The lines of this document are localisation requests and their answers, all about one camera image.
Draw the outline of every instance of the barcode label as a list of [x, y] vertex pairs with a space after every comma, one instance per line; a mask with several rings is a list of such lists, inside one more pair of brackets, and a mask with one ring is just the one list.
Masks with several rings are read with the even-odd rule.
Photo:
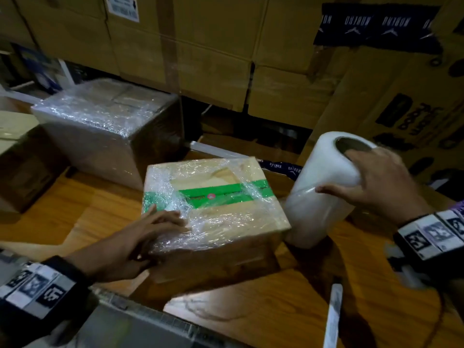
[[137, 0], [106, 0], [108, 11], [133, 22], [140, 22]]

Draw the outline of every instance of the wooden table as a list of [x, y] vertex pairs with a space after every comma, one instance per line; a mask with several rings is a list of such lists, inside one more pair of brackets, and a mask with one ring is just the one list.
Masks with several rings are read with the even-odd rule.
[[[277, 195], [291, 187], [269, 179]], [[2, 219], [0, 246], [36, 260], [66, 255], [138, 218], [141, 199], [141, 192], [96, 177], [61, 176], [19, 220]], [[311, 251], [282, 245], [279, 273], [174, 298], [164, 310], [258, 348], [322, 347], [330, 286], [341, 276], [339, 347], [419, 348], [437, 320], [438, 295], [401, 286], [383, 255], [387, 239], [341, 222]], [[139, 287], [149, 301], [147, 282], [139, 286], [145, 276], [106, 287], [123, 295]], [[464, 327], [447, 311], [430, 347], [462, 346]]]

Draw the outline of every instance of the green tape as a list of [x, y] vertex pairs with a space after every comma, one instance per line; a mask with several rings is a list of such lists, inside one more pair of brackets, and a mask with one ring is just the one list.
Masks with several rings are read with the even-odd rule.
[[[247, 183], [228, 184], [218, 187], [194, 188], [179, 190], [180, 196], [194, 209], [200, 207], [221, 206], [257, 199], [252, 195], [247, 185], [254, 186], [262, 198], [274, 195], [267, 180], [258, 180]], [[158, 210], [164, 210], [169, 203], [169, 196], [158, 192], [145, 192], [143, 194], [143, 211], [147, 211], [152, 204], [156, 204]]]

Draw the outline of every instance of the stretch film roll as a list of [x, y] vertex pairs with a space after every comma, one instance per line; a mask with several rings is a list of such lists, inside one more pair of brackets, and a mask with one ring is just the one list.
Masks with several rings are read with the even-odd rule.
[[284, 204], [292, 226], [286, 241], [309, 249], [354, 207], [332, 195], [315, 192], [317, 186], [336, 183], [354, 187], [361, 182], [356, 166], [343, 154], [346, 150], [369, 151], [376, 145], [357, 135], [328, 132], [319, 137]]

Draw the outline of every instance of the wristband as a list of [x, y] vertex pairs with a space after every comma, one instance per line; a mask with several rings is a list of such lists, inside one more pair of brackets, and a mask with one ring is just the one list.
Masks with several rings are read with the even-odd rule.
[[436, 282], [464, 278], [464, 220], [453, 210], [409, 222], [393, 239], [417, 272]]

